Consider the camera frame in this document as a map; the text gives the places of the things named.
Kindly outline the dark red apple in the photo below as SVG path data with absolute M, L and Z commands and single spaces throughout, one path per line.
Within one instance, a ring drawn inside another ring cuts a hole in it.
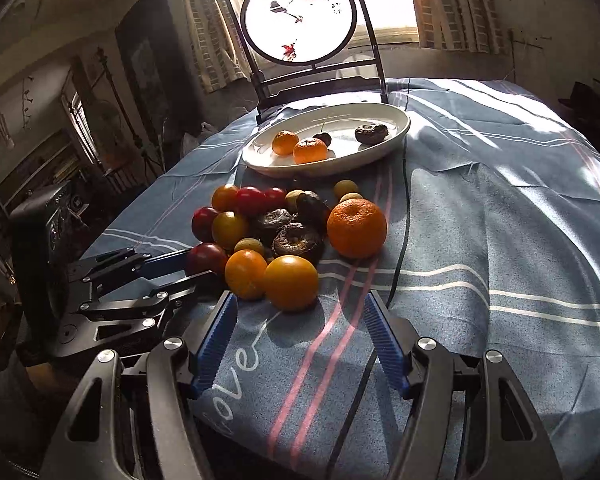
M 227 260 L 225 250 L 219 245 L 201 243 L 189 249 L 185 258 L 184 271 L 186 275 L 210 271 L 222 278 Z

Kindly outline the orange tomato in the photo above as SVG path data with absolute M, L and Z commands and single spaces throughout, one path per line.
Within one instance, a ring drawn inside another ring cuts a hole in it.
M 264 295 L 263 277 L 267 266 L 265 258 L 255 250 L 234 252 L 225 266 L 226 284 L 238 298 L 257 300 Z
M 217 188 L 211 197 L 211 207 L 216 211 L 233 211 L 239 188 L 236 185 L 226 184 Z

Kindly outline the orange tomato back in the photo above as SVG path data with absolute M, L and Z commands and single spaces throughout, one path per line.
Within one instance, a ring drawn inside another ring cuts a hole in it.
M 216 211 L 233 211 L 239 188 L 236 185 L 226 184 L 217 188 L 211 197 L 211 207 Z

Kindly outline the large yellow-orange tomato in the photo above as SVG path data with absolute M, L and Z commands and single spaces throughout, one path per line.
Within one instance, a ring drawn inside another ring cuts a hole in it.
M 300 312 L 314 304 L 320 278 L 315 266 L 294 255 L 272 260 L 263 274 L 265 297 L 283 312 Z

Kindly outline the red cherry tomato back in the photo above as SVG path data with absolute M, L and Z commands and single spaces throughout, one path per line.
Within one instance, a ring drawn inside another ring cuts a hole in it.
M 234 211 L 245 217 L 257 217 L 268 210 L 268 198 L 254 186 L 244 186 L 235 195 Z

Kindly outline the red cherry tomato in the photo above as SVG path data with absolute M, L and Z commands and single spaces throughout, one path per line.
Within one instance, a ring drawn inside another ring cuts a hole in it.
M 282 188 L 267 188 L 263 194 L 266 212 L 286 207 L 287 192 Z
M 268 210 L 268 198 L 254 186 L 244 186 L 235 195 L 234 211 L 245 217 L 257 217 Z

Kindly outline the small mandarin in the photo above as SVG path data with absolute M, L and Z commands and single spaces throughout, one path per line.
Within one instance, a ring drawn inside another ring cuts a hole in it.
M 294 152 L 294 148 L 299 143 L 299 137 L 297 133 L 288 130 L 282 130 L 276 133 L 274 136 L 271 148 L 277 156 L 290 156 Z
M 303 139 L 294 146 L 292 156 L 297 165 L 321 162 L 328 159 L 328 146 L 321 139 Z

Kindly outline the large orange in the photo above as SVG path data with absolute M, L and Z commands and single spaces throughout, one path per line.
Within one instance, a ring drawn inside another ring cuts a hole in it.
M 376 255 L 385 243 L 388 231 L 382 210 L 364 198 L 352 198 L 335 206 L 326 226 L 332 248 L 349 259 Z

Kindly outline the dark plum front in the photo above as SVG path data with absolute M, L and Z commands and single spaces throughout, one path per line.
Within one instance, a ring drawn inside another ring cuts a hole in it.
M 320 131 L 315 133 L 313 137 L 314 139 L 323 142 L 328 148 L 330 147 L 330 144 L 332 144 L 332 137 L 327 131 L 324 130 L 324 125 L 321 125 Z

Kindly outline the small longan front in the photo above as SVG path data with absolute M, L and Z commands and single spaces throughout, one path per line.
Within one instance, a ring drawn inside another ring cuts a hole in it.
M 245 237 L 235 245 L 234 252 L 240 252 L 241 250 L 252 250 L 261 256 L 265 254 L 264 245 L 260 242 L 260 240 L 257 240 L 253 237 Z

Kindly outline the dried brown fruit middle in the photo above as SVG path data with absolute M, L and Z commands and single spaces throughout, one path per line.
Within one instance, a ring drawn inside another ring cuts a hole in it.
M 261 214 L 253 221 L 254 234 L 264 246 L 270 247 L 278 232 L 294 221 L 294 215 L 285 208 L 278 208 Z

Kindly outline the dried brown fruit front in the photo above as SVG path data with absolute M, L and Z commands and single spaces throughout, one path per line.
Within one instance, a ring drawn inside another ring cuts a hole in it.
M 312 226 L 290 222 L 275 235 L 272 249 L 276 257 L 298 256 L 317 264 L 324 252 L 324 242 Z

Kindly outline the small longan back left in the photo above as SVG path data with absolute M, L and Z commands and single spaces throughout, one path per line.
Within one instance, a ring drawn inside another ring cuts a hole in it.
M 292 190 L 285 196 L 285 207 L 291 214 L 298 211 L 298 198 L 303 193 L 303 190 Z

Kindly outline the dark passion fruit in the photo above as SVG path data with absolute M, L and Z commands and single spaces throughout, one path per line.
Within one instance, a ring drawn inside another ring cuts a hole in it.
M 305 226 L 312 226 L 321 235 L 327 231 L 327 221 L 332 212 L 322 200 L 308 192 L 302 192 L 296 199 L 297 220 Z

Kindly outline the small mandarin in plate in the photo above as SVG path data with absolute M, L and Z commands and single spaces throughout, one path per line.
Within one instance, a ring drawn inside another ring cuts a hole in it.
M 271 148 L 277 156 L 290 156 L 294 152 L 294 148 L 299 143 L 299 137 L 297 133 L 288 130 L 282 130 L 276 133 L 274 136 Z

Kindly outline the blue striped tablecloth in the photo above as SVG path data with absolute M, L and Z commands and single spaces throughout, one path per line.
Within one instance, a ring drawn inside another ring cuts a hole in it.
M 600 154 L 509 82 L 393 79 L 412 125 L 352 174 L 388 219 L 381 253 L 318 263 L 317 305 L 248 302 L 192 422 L 222 463 L 268 478 L 383 477 L 410 407 L 363 320 L 365 295 L 453 352 L 502 352 L 562 474 L 600 479 Z

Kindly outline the small longan by orange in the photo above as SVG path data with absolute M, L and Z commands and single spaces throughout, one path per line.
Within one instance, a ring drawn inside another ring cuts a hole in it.
M 350 192 L 350 193 L 347 193 L 347 194 L 344 194 L 343 196 L 341 196 L 339 203 L 343 203 L 346 200 L 356 200 L 357 198 L 363 198 L 363 196 L 357 192 Z

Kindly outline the small longan back right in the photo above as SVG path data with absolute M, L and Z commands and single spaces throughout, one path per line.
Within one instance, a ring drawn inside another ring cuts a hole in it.
M 334 195 L 337 200 L 350 193 L 357 193 L 358 185 L 352 180 L 340 180 L 334 186 Z

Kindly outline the left window curtain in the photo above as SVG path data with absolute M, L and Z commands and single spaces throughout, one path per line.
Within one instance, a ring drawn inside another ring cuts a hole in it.
M 212 93 L 249 74 L 225 0 L 184 0 L 190 50 L 202 90 Z

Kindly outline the window curtain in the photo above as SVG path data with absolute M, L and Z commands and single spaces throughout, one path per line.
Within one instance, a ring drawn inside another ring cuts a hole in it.
M 413 0 L 419 45 L 445 51 L 506 52 L 494 0 Z
M 202 90 L 212 93 L 249 74 L 225 0 L 184 0 L 190 50 Z

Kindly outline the white oval plate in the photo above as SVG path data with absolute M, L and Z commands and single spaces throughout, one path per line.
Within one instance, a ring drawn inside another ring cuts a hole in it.
M 355 137 L 358 127 L 381 126 L 387 130 L 384 140 L 367 145 Z M 358 169 L 400 148 L 411 127 L 409 118 L 399 107 L 381 103 L 352 103 L 325 106 L 300 113 L 262 129 L 242 150 L 246 166 L 271 178 L 328 177 Z M 277 133 L 289 131 L 303 141 L 317 134 L 330 137 L 326 158 L 298 164 L 294 156 L 279 155 L 273 150 Z

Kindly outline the dried brown fruit in plate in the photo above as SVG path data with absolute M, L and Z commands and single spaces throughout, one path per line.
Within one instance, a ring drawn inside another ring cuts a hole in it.
M 355 139 L 363 145 L 379 144 L 388 134 L 388 127 L 384 124 L 364 124 L 354 130 Z

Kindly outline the round painted screen stand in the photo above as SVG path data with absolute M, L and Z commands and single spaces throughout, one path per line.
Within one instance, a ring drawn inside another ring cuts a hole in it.
M 257 123 L 287 105 L 376 91 L 387 81 L 365 0 L 224 0 L 258 98 Z

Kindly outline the right window curtain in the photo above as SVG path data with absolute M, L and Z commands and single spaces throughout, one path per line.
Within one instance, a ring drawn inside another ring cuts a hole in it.
M 494 0 L 413 0 L 419 45 L 445 51 L 506 52 Z

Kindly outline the dark framed wall painting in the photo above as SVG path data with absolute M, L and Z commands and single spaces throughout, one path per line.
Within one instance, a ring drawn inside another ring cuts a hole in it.
M 198 136 L 202 115 L 168 0 L 137 0 L 116 29 L 126 80 L 151 143 L 163 123 Z

